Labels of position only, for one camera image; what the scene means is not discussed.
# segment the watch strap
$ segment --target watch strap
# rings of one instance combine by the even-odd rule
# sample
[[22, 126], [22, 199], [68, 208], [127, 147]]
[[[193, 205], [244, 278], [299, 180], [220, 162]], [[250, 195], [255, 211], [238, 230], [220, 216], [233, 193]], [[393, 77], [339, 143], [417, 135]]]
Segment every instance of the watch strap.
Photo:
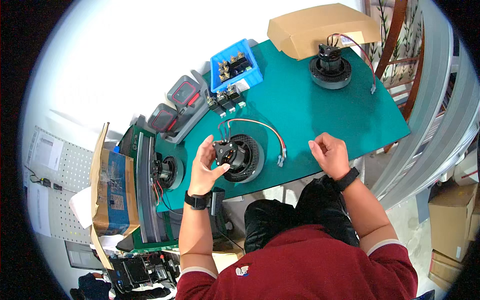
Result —
[[192, 206], [193, 210], [202, 210], [207, 207], [206, 195], [188, 195], [188, 191], [185, 191], [185, 203]]
[[360, 172], [356, 167], [350, 169], [350, 171], [340, 180], [335, 180], [333, 188], [336, 192], [343, 192], [352, 182], [357, 178]]

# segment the green mat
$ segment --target green mat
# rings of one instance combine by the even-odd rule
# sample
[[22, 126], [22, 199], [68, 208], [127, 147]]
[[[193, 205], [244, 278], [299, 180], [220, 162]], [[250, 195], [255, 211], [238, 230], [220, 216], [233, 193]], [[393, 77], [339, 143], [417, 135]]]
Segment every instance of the green mat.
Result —
[[[297, 180], [321, 169], [313, 158], [308, 141], [328, 132], [345, 141], [348, 158], [354, 159], [394, 142], [410, 130], [392, 97], [380, 80], [371, 95], [372, 73], [368, 65], [350, 48], [342, 55], [352, 65], [351, 82], [339, 90], [323, 89], [310, 78], [310, 59], [297, 61], [278, 52], [267, 40], [252, 47], [264, 81], [242, 93], [247, 106], [227, 115], [248, 118], [273, 125], [287, 145], [288, 157], [283, 168], [276, 165], [280, 145], [268, 128], [250, 123], [231, 123], [232, 135], [243, 133], [254, 138], [264, 149], [265, 164], [260, 175], [245, 184], [234, 184], [221, 177], [216, 186], [225, 189], [226, 198], [249, 194]], [[205, 74], [210, 82], [210, 72]], [[155, 150], [164, 156], [179, 157], [185, 166], [185, 178], [175, 190], [166, 194], [173, 209], [183, 207], [185, 190], [190, 185], [192, 160], [198, 145], [210, 134], [220, 140], [218, 124], [226, 120], [209, 111], [180, 145], [167, 143], [157, 136]], [[167, 208], [161, 204], [158, 211]]]

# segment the right hand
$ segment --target right hand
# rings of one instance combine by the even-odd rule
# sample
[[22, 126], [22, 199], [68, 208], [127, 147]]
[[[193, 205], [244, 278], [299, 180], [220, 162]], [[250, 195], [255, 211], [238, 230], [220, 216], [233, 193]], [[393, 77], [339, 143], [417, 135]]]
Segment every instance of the right hand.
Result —
[[322, 170], [334, 180], [342, 179], [349, 171], [345, 142], [324, 132], [309, 141], [308, 146]]
[[215, 181], [230, 169], [229, 164], [223, 164], [213, 170], [211, 169], [216, 155], [212, 144], [213, 135], [209, 135], [198, 147], [197, 156], [192, 162], [192, 177], [187, 192], [190, 197], [208, 193]]

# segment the blue plastic bin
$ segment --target blue plastic bin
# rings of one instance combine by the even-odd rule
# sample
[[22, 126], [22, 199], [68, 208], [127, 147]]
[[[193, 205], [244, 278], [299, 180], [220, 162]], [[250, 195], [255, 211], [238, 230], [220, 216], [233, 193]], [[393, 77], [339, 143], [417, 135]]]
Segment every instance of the blue plastic bin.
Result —
[[[220, 77], [218, 77], [220, 75], [220, 72], [218, 71], [218, 63], [223, 62], [223, 60], [230, 61], [230, 56], [237, 56], [239, 51], [245, 53], [245, 57], [252, 65], [252, 68], [221, 83]], [[259, 84], [264, 80], [262, 73], [260, 73], [260, 69], [258, 68], [257, 61], [253, 56], [252, 50], [248, 46], [248, 41], [245, 38], [212, 56], [210, 59], [210, 69], [212, 76], [210, 88], [212, 89], [213, 93], [217, 91], [225, 91], [227, 89], [227, 85], [235, 84], [237, 81], [242, 79], [245, 79], [249, 87]]]

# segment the pegboard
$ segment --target pegboard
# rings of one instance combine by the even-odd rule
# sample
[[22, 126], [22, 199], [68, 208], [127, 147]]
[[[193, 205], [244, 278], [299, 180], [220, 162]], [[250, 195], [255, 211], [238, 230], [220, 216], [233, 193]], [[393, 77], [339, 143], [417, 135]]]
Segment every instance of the pegboard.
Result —
[[[35, 126], [30, 145], [31, 150], [33, 150], [36, 136], [38, 137], [40, 132], [63, 142], [57, 171], [33, 160], [30, 151], [27, 158], [27, 166], [29, 165], [29, 168], [38, 177], [48, 178], [51, 182], [52, 188], [48, 191], [48, 217], [51, 236], [81, 244], [91, 244], [90, 231], [88, 228], [82, 228], [68, 202], [73, 195], [89, 186], [93, 152], [65, 141], [38, 126]], [[54, 190], [54, 183], [61, 185], [62, 191]]]

